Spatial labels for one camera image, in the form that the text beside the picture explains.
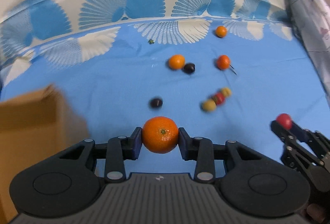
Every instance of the red tomato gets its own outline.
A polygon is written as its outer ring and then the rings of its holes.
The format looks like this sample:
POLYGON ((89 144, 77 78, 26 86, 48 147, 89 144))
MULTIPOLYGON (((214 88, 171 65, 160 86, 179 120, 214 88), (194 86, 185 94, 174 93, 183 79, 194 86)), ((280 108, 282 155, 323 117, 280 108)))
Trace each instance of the red tomato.
POLYGON ((290 130, 292 127, 292 119, 289 114, 280 114, 279 116, 277 116, 276 121, 286 130, 290 130))

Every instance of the orange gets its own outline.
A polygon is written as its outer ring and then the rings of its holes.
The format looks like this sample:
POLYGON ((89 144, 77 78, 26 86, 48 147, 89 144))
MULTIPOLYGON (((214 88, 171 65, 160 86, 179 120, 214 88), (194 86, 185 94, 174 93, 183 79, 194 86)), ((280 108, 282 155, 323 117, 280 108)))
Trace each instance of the orange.
POLYGON ((185 59, 183 55, 174 55, 172 56, 169 61, 168 65, 173 70, 179 70, 184 67, 185 59))
POLYGON ((217 66, 221 70, 225 70, 230 67, 230 58, 226 55, 222 55, 217 60, 217 66))
POLYGON ((142 128, 142 142, 154 153, 168 153, 179 141, 179 129, 169 118, 158 116, 146 121, 142 128))
POLYGON ((224 26, 219 26, 216 29, 216 35, 220 38, 223 38, 227 35, 227 29, 224 26))

